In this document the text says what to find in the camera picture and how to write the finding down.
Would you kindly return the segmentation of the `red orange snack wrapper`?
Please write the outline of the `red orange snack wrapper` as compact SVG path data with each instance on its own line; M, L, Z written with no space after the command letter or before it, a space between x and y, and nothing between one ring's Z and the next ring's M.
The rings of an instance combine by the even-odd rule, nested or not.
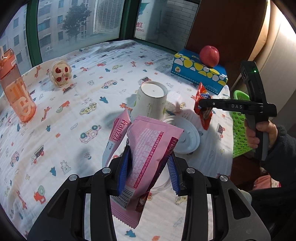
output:
M200 117L201 124L204 130L208 130L210 126L210 121L212 118L212 108L208 107L208 100L212 97L210 96L207 89L204 85L200 82L197 93L195 96L195 105L194 105L194 112Z

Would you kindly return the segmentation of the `pink Franzzi snack wrapper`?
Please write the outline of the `pink Franzzi snack wrapper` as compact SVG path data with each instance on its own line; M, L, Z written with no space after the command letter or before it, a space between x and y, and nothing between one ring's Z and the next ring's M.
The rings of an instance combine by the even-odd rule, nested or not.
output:
M149 192L183 132L182 128L146 116L131 121L127 110L114 120L102 156L103 167L110 163L124 137L128 139L128 151L123 156L127 176L119 181L119 196L111 197L112 214L117 219L137 227Z

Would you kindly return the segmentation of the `white plastic cup lid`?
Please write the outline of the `white plastic cup lid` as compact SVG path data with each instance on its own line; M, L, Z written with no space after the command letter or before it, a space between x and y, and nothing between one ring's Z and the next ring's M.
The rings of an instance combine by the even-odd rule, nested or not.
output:
M194 152L198 148L200 135L196 127L190 121L177 115L171 115L164 118L163 122L184 130L174 148L175 153L186 155Z

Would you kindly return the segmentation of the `white paper cup green logo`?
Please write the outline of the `white paper cup green logo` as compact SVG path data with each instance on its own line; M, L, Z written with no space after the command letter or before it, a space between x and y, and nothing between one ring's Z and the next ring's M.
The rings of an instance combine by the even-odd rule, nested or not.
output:
M162 121L167 100L167 88L155 81L143 82L138 89L134 107L130 117L146 116Z

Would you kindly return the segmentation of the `green plastic mesh trash basket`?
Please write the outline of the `green plastic mesh trash basket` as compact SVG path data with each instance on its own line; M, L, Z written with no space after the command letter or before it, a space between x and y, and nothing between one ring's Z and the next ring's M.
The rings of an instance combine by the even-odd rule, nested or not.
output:
M245 135L245 115L238 112L231 112L233 119L233 157L236 158L240 155L249 152L249 147Z

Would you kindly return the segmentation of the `red apple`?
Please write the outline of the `red apple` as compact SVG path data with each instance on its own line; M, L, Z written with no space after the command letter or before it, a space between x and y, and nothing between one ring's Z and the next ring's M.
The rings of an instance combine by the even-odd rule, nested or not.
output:
M218 65L220 56L215 47L206 45L201 49L199 58L204 65L213 68Z

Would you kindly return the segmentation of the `blue yellow tissue box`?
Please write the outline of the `blue yellow tissue box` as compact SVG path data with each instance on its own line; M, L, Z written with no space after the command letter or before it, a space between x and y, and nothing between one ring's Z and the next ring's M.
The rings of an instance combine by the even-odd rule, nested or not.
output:
M200 82L215 95L218 95L228 82L226 69L221 65L208 67L199 59L199 55L186 49L174 55L171 73L194 84Z

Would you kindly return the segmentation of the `cartoon printed white bed sheet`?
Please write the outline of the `cartoon printed white bed sheet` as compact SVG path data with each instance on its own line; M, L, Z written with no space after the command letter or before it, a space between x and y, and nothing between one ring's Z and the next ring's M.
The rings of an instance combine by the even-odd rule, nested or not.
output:
M190 121L199 147L184 156L206 176L230 175L233 121L214 109L208 130L194 113L196 87L171 73L173 54L135 41L102 43L62 57L72 68L71 82L56 88L49 79L51 61L32 68L23 79L37 106L22 123L1 96L1 205L22 238L71 174L94 174L113 122L133 108L143 82L156 81L180 105L168 113Z

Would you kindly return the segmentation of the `small plush doll toy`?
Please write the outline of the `small plush doll toy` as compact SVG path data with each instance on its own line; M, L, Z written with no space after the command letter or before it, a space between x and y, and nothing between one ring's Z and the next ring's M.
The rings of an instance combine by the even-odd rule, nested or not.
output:
M70 81L71 78L72 69L66 61L56 61L49 68L49 79L55 87L63 87Z

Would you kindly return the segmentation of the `orange plastic water bottle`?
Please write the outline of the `orange plastic water bottle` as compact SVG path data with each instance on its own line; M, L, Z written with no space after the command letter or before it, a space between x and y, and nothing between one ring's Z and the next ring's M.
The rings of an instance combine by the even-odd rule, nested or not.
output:
M37 107L23 81L12 49L4 51L1 48L1 86L20 121L30 121Z

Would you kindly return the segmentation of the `green window frame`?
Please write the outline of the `green window frame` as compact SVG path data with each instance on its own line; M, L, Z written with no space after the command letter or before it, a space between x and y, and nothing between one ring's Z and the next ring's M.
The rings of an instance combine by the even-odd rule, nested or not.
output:
M185 47L199 7L191 1L28 1L33 66L102 42L133 39L169 51Z

